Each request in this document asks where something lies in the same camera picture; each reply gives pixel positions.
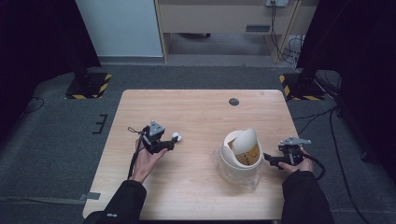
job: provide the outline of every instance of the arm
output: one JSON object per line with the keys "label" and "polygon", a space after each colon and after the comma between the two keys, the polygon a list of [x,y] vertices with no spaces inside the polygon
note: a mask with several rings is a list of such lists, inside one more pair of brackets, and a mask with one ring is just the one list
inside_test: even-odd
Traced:
{"label": "arm", "polygon": [[290,173],[282,185],[285,198],[282,223],[333,224],[329,203],[312,173],[312,161],[304,159],[297,166],[280,162],[279,166]]}
{"label": "arm", "polygon": [[166,151],[167,149],[163,149],[151,155],[145,148],[140,150],[132,176],[122,182],[96,224],[139,223],[147,195],[142,184]]}

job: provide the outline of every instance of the gray carpet floor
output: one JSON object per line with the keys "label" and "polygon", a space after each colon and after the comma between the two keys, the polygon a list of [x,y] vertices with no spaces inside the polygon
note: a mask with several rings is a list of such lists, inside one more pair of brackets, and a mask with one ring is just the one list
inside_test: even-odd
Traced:
{"label": "gray carpet floor", "polygon": [[[66,100],[73,79],[65,74],[43,82],[10,135],[0,146],[0,223],[82,223],[83,201],[91,187],[122,92],[129,89],[282,90],[278,77],[290,68],[218,66],[106,65],[113,75],[100,99]],[[288,101],[293,118],[324,112],[324,101]],[[108,118],[101,134],[100,115]],[[354,210],[341,176],[330,129],[330,114],[313,120],[300,134],[305,147],[326,167],[319,181],[336,223],[363,223]],[[297,132],[309,119],[295,120]],[[332,117],[351,194],[370,223],[396,223],[396,188],[380,164],[361,161],[361,149],[345,121]],[[50,203],[26,199],[51,198]]]}

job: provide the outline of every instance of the black and yellow hazard tape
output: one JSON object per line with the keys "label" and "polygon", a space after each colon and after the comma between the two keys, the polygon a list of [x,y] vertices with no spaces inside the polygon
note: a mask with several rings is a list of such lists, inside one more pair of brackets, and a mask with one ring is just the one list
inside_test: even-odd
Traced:
{"label": "black and yellow hazard tape", "polygon": [[97,85],[97,91],[91,93],[85,93],[84,90],[77,91],[75,93],[66,94],[65,99],[76,99],[76,100],[83,100],[83,99],[93,99],[93,98],[101,98],[105,93],[107,88],[108,82],[110,81],[112,75],[106,74],[103,77],[99,77],[103,81]]}
{"label": "black and yellow hazard tape", "polygon": [[293,92],[290,90],[290,87],[283,75],[279,77],[279,80],[282,83],[282,87],[285,92],[287,101],[288,100],[324,100],[324,97],[322,96],[313,96],[313,95],[295,96],[293,95]]}

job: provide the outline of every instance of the power outlet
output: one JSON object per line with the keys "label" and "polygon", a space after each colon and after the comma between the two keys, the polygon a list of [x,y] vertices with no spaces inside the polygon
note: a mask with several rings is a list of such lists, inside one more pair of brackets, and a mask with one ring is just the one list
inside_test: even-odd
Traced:
{"label": "power outlet", "polygon": [[286,7],[288,2],[289,0],[266,0],[265,5],[268,7],[272,7],[273,5],[276,7]]}

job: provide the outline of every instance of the vent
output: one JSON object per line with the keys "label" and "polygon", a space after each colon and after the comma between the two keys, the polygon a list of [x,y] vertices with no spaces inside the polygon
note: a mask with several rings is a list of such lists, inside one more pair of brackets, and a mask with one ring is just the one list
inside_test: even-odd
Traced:
{"label": "vent", "polygon": [[246,32],[270,32],[271,26],[270,25],[247,25]]}

